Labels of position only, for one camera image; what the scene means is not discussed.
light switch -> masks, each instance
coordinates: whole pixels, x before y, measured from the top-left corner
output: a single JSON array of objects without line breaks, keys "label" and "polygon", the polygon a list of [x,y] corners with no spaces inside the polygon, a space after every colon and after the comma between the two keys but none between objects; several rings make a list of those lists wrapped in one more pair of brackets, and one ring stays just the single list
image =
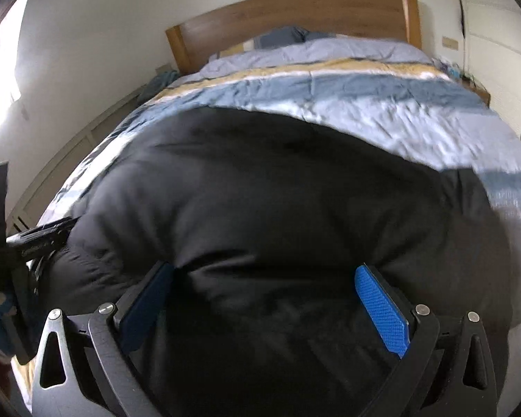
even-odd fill
[{"label": "light switch", "polygon": [[460,43],[452,38],[442,38],[442,45],[446,48],[450,48],[452,50],[459,50],[460,49]]}]

blue grip pad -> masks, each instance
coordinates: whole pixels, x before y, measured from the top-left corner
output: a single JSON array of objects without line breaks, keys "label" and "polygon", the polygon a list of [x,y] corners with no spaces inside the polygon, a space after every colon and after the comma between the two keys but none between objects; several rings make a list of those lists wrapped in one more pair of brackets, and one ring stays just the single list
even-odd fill
[{"label": "blue grip pad", "polygon": [[148,331],[156,322],[158,314],[164,307],[164,301],[170,293],[173,271],[173,267],[165,263],[120,322],[119,343],[124,354],[135,351],[145,341]]},{"label": "blue grip pad", "polygon": [[409,347],[409,324],[366,266],[355,271],[355,290],[386,348],[400,358]]}]

window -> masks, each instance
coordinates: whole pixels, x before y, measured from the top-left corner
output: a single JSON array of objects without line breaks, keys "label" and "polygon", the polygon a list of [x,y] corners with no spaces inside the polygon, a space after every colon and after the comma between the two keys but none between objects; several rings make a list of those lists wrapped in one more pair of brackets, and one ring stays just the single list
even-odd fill
[{"label": "window", "polygon": [[15,63],[27,0],[17,0],[0,24],[0,125],[8,108],[21,97],[15,81]]}]

screw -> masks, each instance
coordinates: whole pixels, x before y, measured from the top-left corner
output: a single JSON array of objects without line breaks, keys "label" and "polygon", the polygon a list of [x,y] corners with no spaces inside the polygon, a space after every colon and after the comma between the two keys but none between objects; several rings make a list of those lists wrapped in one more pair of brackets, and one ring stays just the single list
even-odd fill
[{"label": "screw", "polygon": [[481,317],[479,317],[478,313],[476,312],[469,312],[467,316],[469,317],[469,320],[473,323],[478,323],[481,320]]},{"label": "screw", "polygon": [[101,313],[102,315],[107,315],[111,313],[114,310],[114,305],[111,302],[105,302],[104,304],[101,304],[98,308],[98,313]]},{"label": "screw", "polygon": [[425,317],[429,313],[431,313],[431,310],[428,308],[428,306],[425,306],[424,304],[418,304],[415,308],[415,312],[417,312],[417,315]]},{"label": "screw", "polygon": [[50,318],[51,320],[56,320],[59,317],[61,317],[61,310],[60,309],[51,310],[50,313],[48,314],[48,318]]}]

black puffer jacket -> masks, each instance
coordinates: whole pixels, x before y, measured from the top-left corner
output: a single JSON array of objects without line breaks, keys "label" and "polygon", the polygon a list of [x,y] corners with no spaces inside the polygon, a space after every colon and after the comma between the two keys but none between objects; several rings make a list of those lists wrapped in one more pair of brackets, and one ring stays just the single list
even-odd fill
[{"label": "black puffer jacket", "polygon": [[199,108],[140,133],[80,206],[43,306],[91,312],[173,264],[167,309],[133,358],[174,417],[357,415],[398,361],[353,292],[362,263],[437,314],[478,312],[501,388],[509,250],[472,171]]}]

